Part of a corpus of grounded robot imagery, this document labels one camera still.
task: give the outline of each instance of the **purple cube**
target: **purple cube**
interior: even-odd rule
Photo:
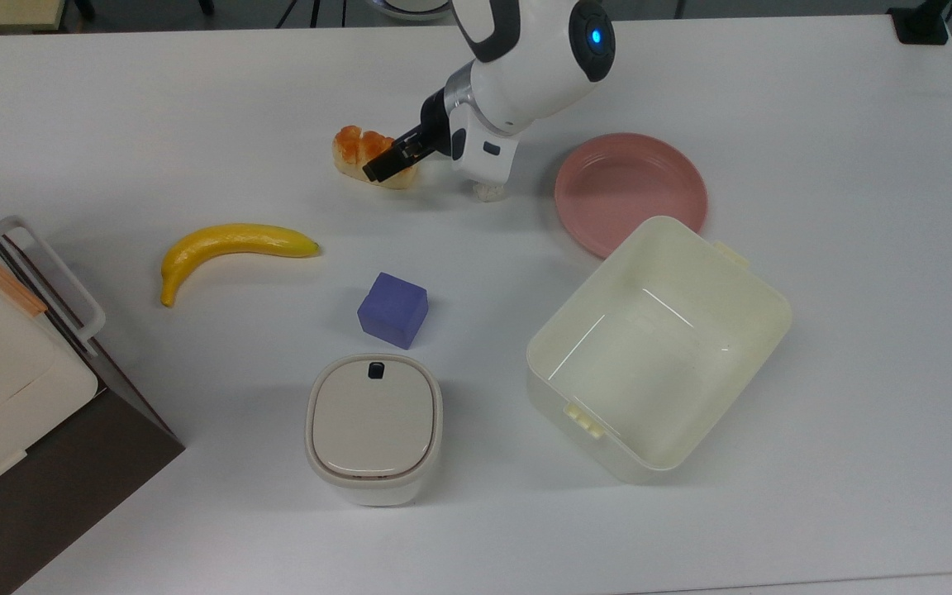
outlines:
[[[409,350],[428,313],[428,292],[389,274],[377,275],[359,306],[359,323],[368,335]]]

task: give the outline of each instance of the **yellow banana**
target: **yellow banana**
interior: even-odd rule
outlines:
[[[204,227],[179,240],[164,255],[164,262],[159,267],[159,274],[164,279],[159,302],[171,308],[179,286],[197,267],[216,256],[237,252],[302,259],[317,254],[318,244],[298,231],[260,223]]]

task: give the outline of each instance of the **bun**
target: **bun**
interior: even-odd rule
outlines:
[[[392,147],[393,142],[394,139],[381,136],[377,132],[362,132],[362,128],[358,126],[345,126],[333,138],[333,165],[340,170],[341,174],[369,184],[392,189],[409,188],[413,184],[413,177],[417,174],[415,165],[407,167],[382,182],[369,181],[362,170],[362,167],[371,159]]]

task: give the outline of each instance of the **plate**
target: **plate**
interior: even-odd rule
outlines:
[[[447,1],[443,2],[443,4],[438,8],[433,8],[433,10],[422,12],[404,11],[399,7],[393,7],[393,5],[389,4],[386,0],[366,1],[369,2],[370,5],[373,5],[374,8],[377,8],[379,12],[384,12],[385,15],[408,21],[428,21],[442,18],[447,14],[450,14],[450,3]]]
[[[602,259],[646,219],[668,215],[700,233],[707,188],[696,166],[663,140],[622,132],[568,155],[553,188],[560,221]]]

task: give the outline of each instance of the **white table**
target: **white table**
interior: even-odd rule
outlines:
[[[885,17],[627,22],[612,75],[524,135],[509,200],[445,159],[387,193],[340,126],[399,135],[468,59],[457,30],[0,38],[0,217],[102,301],[102,343],[188,451],[24,593],[611,593],[952,573],[952,42]],[[84,60],[60,68],[61,58]],[[793,303],[700,447],[623,486],[526,402],[526,342],[597,260],[555,215],[582,140],[658,136],[711,195],[703,235]],[[294,226],[315,260],[223,257],[158,303],[196,227]],[[363,509],[307,467],[322,366],[394,350],[355,309],[427,287],[410,355],[445,390],[442,467]]]
[[[952,595],[952,575],[715,588],[711,591],[682,591],[664,595]]]

